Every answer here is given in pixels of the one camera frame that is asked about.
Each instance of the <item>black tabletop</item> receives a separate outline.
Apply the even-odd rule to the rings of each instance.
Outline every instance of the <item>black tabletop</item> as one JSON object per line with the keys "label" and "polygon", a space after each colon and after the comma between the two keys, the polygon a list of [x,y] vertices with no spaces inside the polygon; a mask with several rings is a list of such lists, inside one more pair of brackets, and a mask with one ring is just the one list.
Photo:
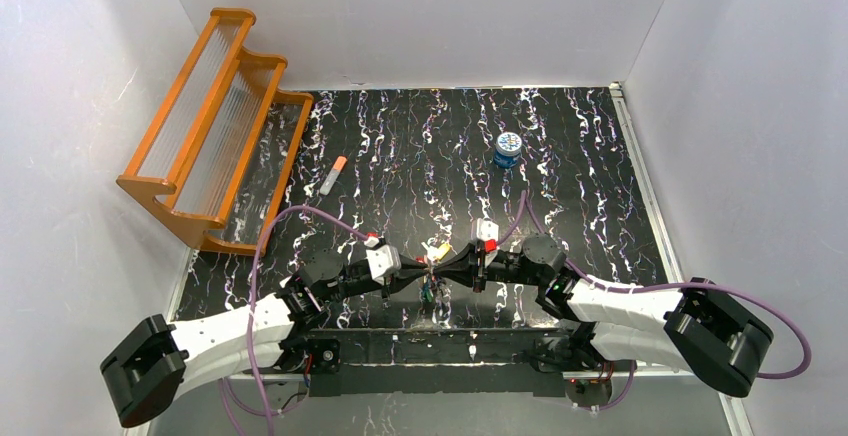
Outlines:
{"label": "black tabletop", "polygon": [[[451,254],[461,250],[476,218],[491,218],[505,231],[526,190],[553,237],[590,274],[643,285],[667,281],[607,88],[314,95],[283,206],[318,207],[416,257],[426,254],[425,244],[449,243]],[[288,113],[296,114],[276,108],[269,116],[259,143],[264,156],[251,165],[252,184],[275,184],[269,166],[284,159],[293,121]],[[492,164],[494,138],[503,131],[518,133],[524,144],[519,163],[508,170]],[[330,194],[321,196],[318,188],[338,156],[348,163]],[[250,199],[248,190],[241,200]],[[533,231],[525,217],[502,247],[514,247]],[[304,214],[280,223],[262,260],[260,293],[275,290],[303,259],[327,248],[353,260],[364,257],[361,244],[317,217]],[[197,253],[177,319],[245,304],[250,263],[244,256]],[[490,283],[475,294],[448,283],[444,294],[428,298],[413,284],[393,295],[387,307],[379,294],[349,298],[334,308],[325,327],[553,327],[535,296],[536,288],[522,285]]]}

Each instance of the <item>round container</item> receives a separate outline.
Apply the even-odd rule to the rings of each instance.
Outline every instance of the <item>round container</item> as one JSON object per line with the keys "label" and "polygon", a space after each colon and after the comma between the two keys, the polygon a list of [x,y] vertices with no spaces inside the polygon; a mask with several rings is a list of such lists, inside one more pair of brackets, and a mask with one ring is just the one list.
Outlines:
{"label": "round container", "polygon": [[495,164],[502,168],[511,168],[521,156],[521,136],[515,133],[501,133],[495,139]]}

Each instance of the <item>wooden rail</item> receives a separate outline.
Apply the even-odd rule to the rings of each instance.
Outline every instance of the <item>wooden rail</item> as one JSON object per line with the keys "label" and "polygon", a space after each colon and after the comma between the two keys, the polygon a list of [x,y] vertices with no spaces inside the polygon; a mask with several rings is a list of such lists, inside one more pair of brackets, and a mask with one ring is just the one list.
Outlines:
{"label": "wooden rail", "polygon": [[256,16],[216,8],[117,183],[192,248],[252,254],[257,241],[209,234],[227,225],[272,104],[301,106],[261,231],[277,214],[312,107],[277,89],[288,62],[243,47]]}

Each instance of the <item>marker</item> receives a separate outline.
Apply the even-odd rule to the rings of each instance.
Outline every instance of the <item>marker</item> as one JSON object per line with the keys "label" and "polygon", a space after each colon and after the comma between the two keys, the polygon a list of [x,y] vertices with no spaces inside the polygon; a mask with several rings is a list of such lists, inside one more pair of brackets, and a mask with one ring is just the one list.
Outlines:
{"label": "marker", "polygon": [[333,169],[330,170],[330,174],[327,175],[327,179],[324,180],[324,184],[322,184],[321,189],[318,190],[319,193],[324,196],[330,194],[330,189],[333,188],[333,184],[336,182],[336,178],[339,177],[339,173],[342,172],[342,168],[344,168],[346,162],[347,158],[344,156],[339,156],[336,159],[336,164],[333,165]]}

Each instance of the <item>white lid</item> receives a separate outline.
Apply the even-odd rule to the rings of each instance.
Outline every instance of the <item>white lid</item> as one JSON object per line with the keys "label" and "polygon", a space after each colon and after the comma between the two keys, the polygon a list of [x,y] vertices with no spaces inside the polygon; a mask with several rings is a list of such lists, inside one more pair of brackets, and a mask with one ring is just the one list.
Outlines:
{"label": "white lid", "polygon": [[515,133],[501,133],[498,139],[495,140],[498,147],[498,152],[504,156],[515,156],[521,153],[521,136]]}

